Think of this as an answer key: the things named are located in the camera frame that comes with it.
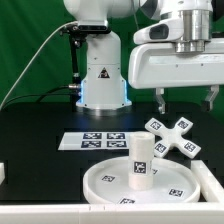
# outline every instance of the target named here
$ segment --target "green backdrop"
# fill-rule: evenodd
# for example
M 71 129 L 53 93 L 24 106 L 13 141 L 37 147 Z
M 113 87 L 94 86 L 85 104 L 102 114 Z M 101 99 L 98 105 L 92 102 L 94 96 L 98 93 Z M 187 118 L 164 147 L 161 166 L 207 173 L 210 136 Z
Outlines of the green backdrop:
M 153 23 L 140 11 L 137 13 L 141 27 Z M 0 101 L 13 85 L 44 40 L 59 26 L 72 21 L 63 0 L 0 0 Z M 129 55 L 135 47 L 133 33 L 136 25 L 133 17 L 110 19 L 112 30 L 122 41 L 122 75 L 127 78 Z M 213 31 L 224 31 L 224 19 L 213 24 Z M 51 88 L 71 82 L 71 59 L 68 37 L 55 35 L 35 60 L 11 97 L 27 94 L 41 94 Z M 79 69 L 82 78 L 86 73 L 86 48 L 78 52 Z M 200 104 L 207 94 L 207 87 L 173 88 L 165 91 L 166 101 L 189 101 Z M 152 101 L 152 90 L 128 89 L 132 101 Z M 65 97 L 50 97 L 48 101 L 66 101 Z M 224 89 L 214 103 L 211 112 L 224 122 Z

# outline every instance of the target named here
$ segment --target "black cable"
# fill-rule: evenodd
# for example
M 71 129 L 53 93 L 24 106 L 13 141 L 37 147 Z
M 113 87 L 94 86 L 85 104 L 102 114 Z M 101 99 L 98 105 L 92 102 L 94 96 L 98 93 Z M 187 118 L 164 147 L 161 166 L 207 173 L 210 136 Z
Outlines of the black cable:
M 45 94 L 54 93 L 54 92 L 62 90 L 62 89 L 68 89 L 68 86 L 60 86 L 57 88 L 53 88 L 53 89 L 47 91 Z M 42 94 L 41 97 L 36 100 L 36 103 L 40 103 L 47 96 L 45 94 Z
M 72 35 L 69 35 L 69 43 L 70 43 L 70 52 L 72 57 L 72 72 L 74 75 L 76 73 L 79 73 L 79 68 L 78 68 L 76 47 L 75 47 L 75 43 L 74 43 Z
M 37 97 L 37 96 L 71 96 L 71 93 L 47 93 L 47 94 L 32 94 L 32 95 L 24 95 L 24 96 L 17 96 L 15 98 L 12 98 L 11 100 L 7 101 L 4 105 L 4 107 L 2 108 L 2 110 L 4 110 L 11 102 L 15 101 L 15 100 L 19 100 L 22 98 L 28 98 L 28 97 Z

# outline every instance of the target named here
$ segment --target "white cylinder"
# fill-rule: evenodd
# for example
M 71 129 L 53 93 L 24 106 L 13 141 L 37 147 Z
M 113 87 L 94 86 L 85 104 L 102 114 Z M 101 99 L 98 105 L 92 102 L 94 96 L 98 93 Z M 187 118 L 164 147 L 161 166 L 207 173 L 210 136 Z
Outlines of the white cylinder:
M 129 187 L 149 190 L 153 186 L 152 160 L 154 158 L 155 135 L 149 132 L 130 134 Z

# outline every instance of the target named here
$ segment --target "white cross-shaped block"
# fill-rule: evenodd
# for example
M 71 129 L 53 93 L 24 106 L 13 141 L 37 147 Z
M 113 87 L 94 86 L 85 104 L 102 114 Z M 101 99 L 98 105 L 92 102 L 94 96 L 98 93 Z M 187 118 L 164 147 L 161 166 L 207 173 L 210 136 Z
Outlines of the white cross-shaped block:
M 164 157 L 169 150 L 176 147 L 184 155 L 193 159 L 201 147 L 195 143 L 182 138 L 182 135 L 186 134 L 193 126 L 193 123 L 186 118 L 180 118 L 175 124 L 173 129 L 166 128 L 161 122 L 152 118 L 145 128 L 154 135 L 160 136 L 162 140 L 155 144 L 154 154 L 156 157 Z

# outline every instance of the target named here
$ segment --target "white round plate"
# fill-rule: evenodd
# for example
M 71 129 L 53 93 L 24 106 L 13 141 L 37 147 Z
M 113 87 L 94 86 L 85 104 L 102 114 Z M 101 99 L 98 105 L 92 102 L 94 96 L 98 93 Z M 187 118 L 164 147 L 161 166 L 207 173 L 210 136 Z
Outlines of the white round plate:
M 148 204 L 196 202 L 200 185 L 186 167 L 165 159 L 154 158 L 153 188 L 135 191 L 128 184 L 128 157 L 105 160 L 84 175 L 83 190 L 91 204 Z

